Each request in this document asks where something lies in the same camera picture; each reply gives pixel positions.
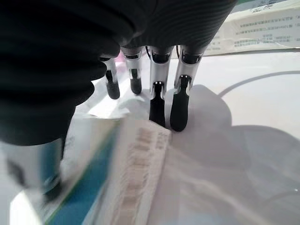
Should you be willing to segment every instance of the dark curved line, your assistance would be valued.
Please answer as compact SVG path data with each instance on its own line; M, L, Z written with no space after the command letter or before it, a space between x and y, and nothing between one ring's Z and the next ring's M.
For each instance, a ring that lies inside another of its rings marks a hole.
M288 197L288 196L298 196L300 195L300 193L297 191L287 191L287 192L283 192L277 195L272 196L271 198L268 198L267 200L263 201L263 203L261 204L261 207L266 207L267 205L269 205L272 201L284 198L284 197Z
M261 80L261 79L268 78L268 77L280 76L280 75L289 75L289 74L300 74L300 70L282 71L282 72L276 72L276 73L271 73L271 74L265 74L265 75L261 75L261 76L252 77L252 78L246 79L244 81L235 83L234 85L231 85L230 87L228 87L225 90L221 91L218 94L218 96L220 98L222 98L225 94L227 94L228 92L232 91L233 89L235 89L235 88L237 88L239 86L242 86L242 85L244 85L246 83L249 83L249 82Z

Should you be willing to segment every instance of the black fingertip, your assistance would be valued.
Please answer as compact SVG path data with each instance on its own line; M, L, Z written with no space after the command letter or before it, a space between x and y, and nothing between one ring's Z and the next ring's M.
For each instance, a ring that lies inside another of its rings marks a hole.
M130 86L133 93L139 95L142 92L142 81L140 78L130 79Z
M191 78L187 75L182 75L179 78L180 89L173 96L173 103L170 115L170 125L175 131L183 131L188 123L188 102L189 95L187 89L191 82Z
M61 181L59 181L54 188L44 194L46 202L54 200L57 196L60 195L61 190Z
M149 120L165 127L165 101L154 98L150 101Z
M150 101L149 120L165 127L165 101L161 98L163 84L156 82L154 84L154 98Z
M170 124L175 131L183 131L188 123L188 101L189 96L181 91L173 97Z
M108 82L106 84L107 93L111 99L118 99L120 97L120 89L118 82Z

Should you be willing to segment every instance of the black wire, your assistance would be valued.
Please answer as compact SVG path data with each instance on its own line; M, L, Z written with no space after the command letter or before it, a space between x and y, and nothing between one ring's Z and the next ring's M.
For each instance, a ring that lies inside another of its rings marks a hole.
M177 52L177 58L179 59L179 50L178 50L178 45L176 46L176 52Z
M149 51L148 51L148 46L145 46L145 48L146 48L146 52L147 52L147 55L148 55L149 59L151 59Z

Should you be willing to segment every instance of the white surface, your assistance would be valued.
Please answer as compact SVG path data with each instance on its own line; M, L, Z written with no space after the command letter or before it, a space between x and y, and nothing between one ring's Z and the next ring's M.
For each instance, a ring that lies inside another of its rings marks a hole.
M299 61L299 52L202 59L188 124L173 134L148 225L300 224ZM172 60L167 125L176 66ZM108 117L148 118L149 74L144 58L142 94L121 90ZM245 84L224 94L239 82Z

